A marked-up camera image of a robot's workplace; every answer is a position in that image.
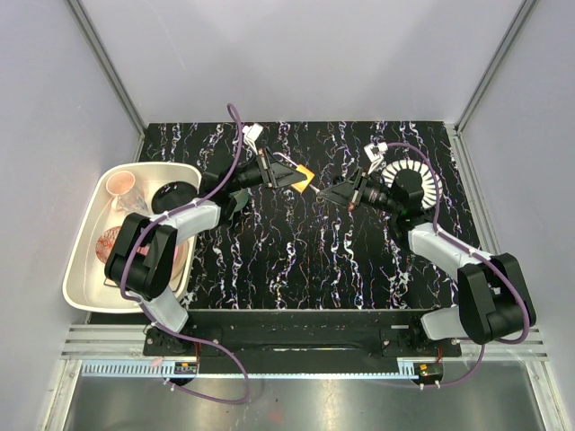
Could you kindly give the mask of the brass padlock silver shackle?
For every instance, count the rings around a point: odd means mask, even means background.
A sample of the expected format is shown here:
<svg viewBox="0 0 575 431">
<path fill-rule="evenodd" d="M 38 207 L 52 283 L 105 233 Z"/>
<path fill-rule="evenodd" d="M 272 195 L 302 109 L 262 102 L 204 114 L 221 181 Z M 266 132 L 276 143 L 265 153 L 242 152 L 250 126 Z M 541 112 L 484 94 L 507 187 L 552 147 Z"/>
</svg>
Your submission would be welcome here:
<svg viewBox="0 0 575 431">
<path fill-rule="evenodd" d="M 275 152 L 274 155 L 286 162 L 298 174 L 299 181 L 291 185 L 292 189 L 300 194 L 303 194 L 307 189 L 314 188 L 312 185 L 312 180 L 314 179 L 315 174 L 309 168 L 301 163 L 296 163 L 283 153 Z"/>
</svg>

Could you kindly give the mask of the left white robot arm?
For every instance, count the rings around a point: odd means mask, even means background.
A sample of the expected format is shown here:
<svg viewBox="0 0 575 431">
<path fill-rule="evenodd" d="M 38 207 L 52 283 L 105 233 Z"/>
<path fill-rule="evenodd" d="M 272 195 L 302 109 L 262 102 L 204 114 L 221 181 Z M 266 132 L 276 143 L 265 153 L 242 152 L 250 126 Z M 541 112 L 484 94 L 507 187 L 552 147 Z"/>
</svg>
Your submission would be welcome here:
<svg viewBox="0 0 575 431">
<path fill-rule="evenodd" d="M 191 202 L 144 216 L 127 215 L 104 266 L 125 299 L 140 305 L 151 322 L 164 330 L 163 345 L 176 356 L 193 347 L 194 334 L 184 328 L 188 312 L 170 288 L 177 246 L 227 223 L 243 204 L 240 194 L 265 186 L 280 189 L 306 180 L 306 175 L 276 159 L 267 147 L 245 163 L 233 161 L 219 174 L 202 174 L 199 195 Z"/>
</svg>

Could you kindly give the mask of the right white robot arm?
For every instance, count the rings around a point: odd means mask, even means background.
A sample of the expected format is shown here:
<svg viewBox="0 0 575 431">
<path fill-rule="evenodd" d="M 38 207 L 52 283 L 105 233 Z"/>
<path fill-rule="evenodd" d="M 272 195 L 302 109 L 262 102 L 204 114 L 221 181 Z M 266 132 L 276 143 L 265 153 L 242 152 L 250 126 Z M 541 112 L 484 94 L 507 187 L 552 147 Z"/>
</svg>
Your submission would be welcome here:
<svg viewBox="0 0 575 431">
<path fill-rule="evenodd" d="M 456 282 L 457 304 L 425 313 L 420 326 L 408 333 L 413 353 L 427 356 L 441 339 L 470 339 L 478 345 L 522 342 L 536 314 L 518 260 L 509 253 L 479 251 L 443 230 L 425 206 L 427 196 L 438 193 L 432 173 L 401 168 L 379 183 L 358 169 L 318 196 L 348 210 L 366 206 L 387 213 L 395 241 Z"/>
</svg>

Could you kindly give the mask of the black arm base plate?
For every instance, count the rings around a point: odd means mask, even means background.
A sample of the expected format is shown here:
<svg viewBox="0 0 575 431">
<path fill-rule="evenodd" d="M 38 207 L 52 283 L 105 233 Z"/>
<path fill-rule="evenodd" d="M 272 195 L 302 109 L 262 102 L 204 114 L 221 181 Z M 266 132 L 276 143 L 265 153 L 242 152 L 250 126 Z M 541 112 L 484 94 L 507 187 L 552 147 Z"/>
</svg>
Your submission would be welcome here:
<svg viewBox="0 0 575 431">
<path fill-rule="evenodd" d="M 451 339 L 427 339 L 421 311 L 193 311 L 184 329 L 209 340 L 194 348 L 156 328 L 146 332 L 145 356 L 199 355 L 202 374 L 232 374 L 235 363 L 250 376 L 271 374 L 390 374 L 401 358 L 458 358 Z"/>
</svg>

